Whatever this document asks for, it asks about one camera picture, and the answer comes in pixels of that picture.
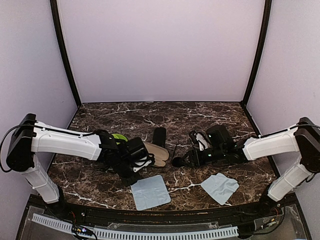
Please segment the plaid brown glasses case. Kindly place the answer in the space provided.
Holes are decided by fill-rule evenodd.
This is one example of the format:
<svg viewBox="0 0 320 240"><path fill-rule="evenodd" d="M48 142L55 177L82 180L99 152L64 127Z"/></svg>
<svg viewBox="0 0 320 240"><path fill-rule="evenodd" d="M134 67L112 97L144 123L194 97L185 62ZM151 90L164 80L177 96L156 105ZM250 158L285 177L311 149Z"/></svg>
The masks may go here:
<svg viewBox="0 0 320 240"><path fill-rule="evenodd" d="M169 159L169 152L164 147L155 145L150 142L143 141L144 146L146 147L148 153L154 154L154 164L156 168L162 168L166 165L166 161Z"/></svg>

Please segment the black quilted glasses case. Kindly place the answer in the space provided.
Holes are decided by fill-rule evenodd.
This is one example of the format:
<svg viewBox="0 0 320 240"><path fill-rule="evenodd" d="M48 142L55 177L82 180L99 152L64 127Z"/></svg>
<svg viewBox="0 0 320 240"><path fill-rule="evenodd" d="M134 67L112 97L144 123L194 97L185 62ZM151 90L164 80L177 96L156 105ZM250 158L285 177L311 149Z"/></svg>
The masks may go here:
<svg viewBox="0 0 320 240"><path fill-rule="evenodd" d="M165 148L167 130L164 127L157 127L153 131L152 143L159 147Z"/></svg>

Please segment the black corner frame post left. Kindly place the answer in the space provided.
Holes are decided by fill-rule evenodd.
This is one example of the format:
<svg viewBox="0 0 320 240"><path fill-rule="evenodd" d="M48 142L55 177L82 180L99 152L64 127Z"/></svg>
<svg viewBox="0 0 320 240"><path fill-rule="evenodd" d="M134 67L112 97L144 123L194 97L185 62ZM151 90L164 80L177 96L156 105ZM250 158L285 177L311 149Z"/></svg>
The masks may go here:
<svg viewBox="0 0 320 240"><path fill-rule="evenodd" d="M68 84L74 99L74 102L76 106L79 108L82 105L82 101L76 86L76 82L73 76L72 68L70 65L69 61L69 56L67 53L67 48L63 36L63 29L62 29L62 24L60 20L60 14L59 14L59 9L58 9L58 1L57 0L50 0L50 8L51 8L51 15L52 15L52 20L53 20L53 25L54 25L54 30L55 30L55 35L60 51L60 56L62 59L64 71L68 80Z"/></svg>

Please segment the black round sunglasses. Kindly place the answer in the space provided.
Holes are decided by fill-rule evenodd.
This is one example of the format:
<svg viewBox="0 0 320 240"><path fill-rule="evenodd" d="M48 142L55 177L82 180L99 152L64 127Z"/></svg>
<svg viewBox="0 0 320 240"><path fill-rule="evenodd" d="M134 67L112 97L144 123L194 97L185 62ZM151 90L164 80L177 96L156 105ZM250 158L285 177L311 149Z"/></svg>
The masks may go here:
<svg viewBox="0 0 320 240"><path fill-rule="evenodd" d="M171 160L172 166L173 166L173 167L176 167L176 168L181 168L181 167L183 167L183 166L181 165L181 159L184 158L185 154L184 154L183 156L181 156L181 157L180 157L180 156L173 157L172 160Z"/></svg>

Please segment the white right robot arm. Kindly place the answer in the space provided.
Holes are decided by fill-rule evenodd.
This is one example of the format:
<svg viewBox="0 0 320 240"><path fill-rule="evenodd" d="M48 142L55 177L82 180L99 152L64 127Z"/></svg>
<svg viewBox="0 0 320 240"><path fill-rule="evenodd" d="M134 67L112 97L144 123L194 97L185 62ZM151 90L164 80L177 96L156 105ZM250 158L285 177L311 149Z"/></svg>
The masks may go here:
<svg viewBox="0 0 320 240"><path fill-rule="evenodd" d="M299 153L293 166L266 188L255 205L255 213L260 217L266 217L274 210L276 202L320 172L320 128L307 117L286 129L238 141L219 124L207 129L205 134L191 131L189 137L194 147L183 157L174 158L178 166L195 168L212 164L220 167L288 152Z"/></svg>

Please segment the green bowl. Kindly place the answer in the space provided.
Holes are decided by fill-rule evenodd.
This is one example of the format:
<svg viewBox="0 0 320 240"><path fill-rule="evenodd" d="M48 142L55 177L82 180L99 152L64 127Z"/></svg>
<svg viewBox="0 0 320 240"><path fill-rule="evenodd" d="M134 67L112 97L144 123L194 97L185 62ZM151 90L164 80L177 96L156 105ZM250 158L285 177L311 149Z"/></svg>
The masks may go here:
<svg viewBox="0 0 320 240"><path fill-rule="evenodd" d="M119 133L113 133L112 136L117 145L128 141L127 137Z"/></svg>

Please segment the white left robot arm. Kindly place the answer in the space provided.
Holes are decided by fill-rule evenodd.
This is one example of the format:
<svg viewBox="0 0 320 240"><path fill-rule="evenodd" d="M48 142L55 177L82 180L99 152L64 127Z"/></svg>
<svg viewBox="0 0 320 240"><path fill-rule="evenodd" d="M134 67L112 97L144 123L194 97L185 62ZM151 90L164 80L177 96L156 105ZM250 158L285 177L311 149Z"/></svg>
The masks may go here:
<svg viewBox="0 0 320 240"><path fill-rule="evenodd" d="M50 179L41 166L39 152L76 156L103 162L112 168L123 184L131 186L140 178L139 171L155 162L141 138L115 138L106 130L79 132L47 125L27 114L22 122L7 132L11 135L7 151L7 172L15 171L36 190L44 202L60 218L67 218L70 206L64 202L63 191Z"/></svg>

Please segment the blue cleaning cloth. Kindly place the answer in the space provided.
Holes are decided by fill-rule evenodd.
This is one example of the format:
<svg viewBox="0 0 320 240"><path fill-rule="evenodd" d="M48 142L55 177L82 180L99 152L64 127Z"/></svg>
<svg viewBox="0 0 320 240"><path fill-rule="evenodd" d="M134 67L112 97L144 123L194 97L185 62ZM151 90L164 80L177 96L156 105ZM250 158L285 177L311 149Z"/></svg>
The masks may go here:
<svg viewBox="0 0 320 240"><path fill-rule="evenodd" d="M138 180L131 185L135 207L143 211L171 202L171 197L161 175Z"/></svg>
<svg viewBox="0 0 320 240"><path fill-rule="evenodd" d="M200 186L220 205L224 205L239 188L238 181L222 173L211 175Z"/></svg>

